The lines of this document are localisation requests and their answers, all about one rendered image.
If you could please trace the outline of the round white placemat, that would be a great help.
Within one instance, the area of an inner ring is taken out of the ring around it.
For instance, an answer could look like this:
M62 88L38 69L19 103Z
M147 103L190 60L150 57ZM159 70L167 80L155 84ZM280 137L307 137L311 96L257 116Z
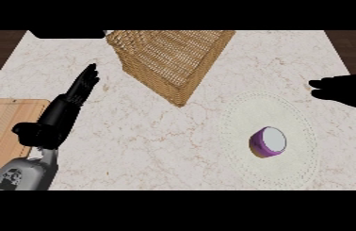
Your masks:
M249 138L264 127L274 127L286 139L283 152L258 157L249 149ZM260 190L301 190L313 181L320 154L311 126L277 95L243 92L226 103L220 119L221 149L235 172Z

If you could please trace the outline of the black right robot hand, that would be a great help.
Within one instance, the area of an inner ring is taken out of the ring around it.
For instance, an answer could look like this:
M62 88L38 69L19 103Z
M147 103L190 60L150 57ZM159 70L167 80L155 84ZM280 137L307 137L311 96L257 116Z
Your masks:
M356 74L310 80L311 96L356 107Z

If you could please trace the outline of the black appliance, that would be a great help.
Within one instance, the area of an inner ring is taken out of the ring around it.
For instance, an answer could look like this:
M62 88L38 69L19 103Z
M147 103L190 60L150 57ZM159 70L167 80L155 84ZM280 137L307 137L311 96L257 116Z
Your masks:
M40 39L102 39L105 30L32 30Z

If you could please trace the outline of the brown wicker basket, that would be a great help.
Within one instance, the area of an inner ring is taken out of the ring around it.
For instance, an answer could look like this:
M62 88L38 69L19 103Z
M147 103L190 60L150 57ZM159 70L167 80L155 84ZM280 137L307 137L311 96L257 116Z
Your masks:
M233 30L113 30L106 43L122 71L183 107L233 35Z

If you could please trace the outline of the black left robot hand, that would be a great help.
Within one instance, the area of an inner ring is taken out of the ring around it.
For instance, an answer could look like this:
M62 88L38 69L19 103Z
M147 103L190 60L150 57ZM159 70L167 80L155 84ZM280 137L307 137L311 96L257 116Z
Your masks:
M66 93L51 101L35 123L17 123L11 132L25 146L57 149L71 132L82 103L100 78L91 63L78 75Z

